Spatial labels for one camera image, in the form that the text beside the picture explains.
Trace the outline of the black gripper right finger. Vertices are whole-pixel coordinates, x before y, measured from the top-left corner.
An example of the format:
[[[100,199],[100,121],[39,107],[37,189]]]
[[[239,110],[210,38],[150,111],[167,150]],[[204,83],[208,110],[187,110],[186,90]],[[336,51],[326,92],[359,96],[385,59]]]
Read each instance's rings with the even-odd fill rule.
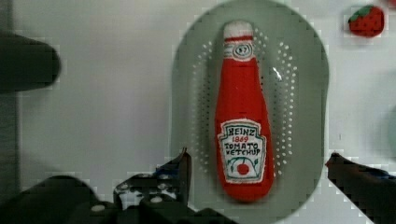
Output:
[[[374,224],[395,224],[395,176],[334,152],[325,163],[329,180]]]

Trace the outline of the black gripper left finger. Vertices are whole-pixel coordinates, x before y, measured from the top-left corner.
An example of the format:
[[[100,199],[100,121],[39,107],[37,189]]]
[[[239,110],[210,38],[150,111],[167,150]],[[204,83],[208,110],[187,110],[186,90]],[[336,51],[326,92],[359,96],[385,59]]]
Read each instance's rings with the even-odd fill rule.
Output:
[[[120,209],[138,206],[143,199],[166,195],[188,203],[191,187],[191,155],[186,147],[172,160],[152,173],[136,174],[113,190],[113,201]]]

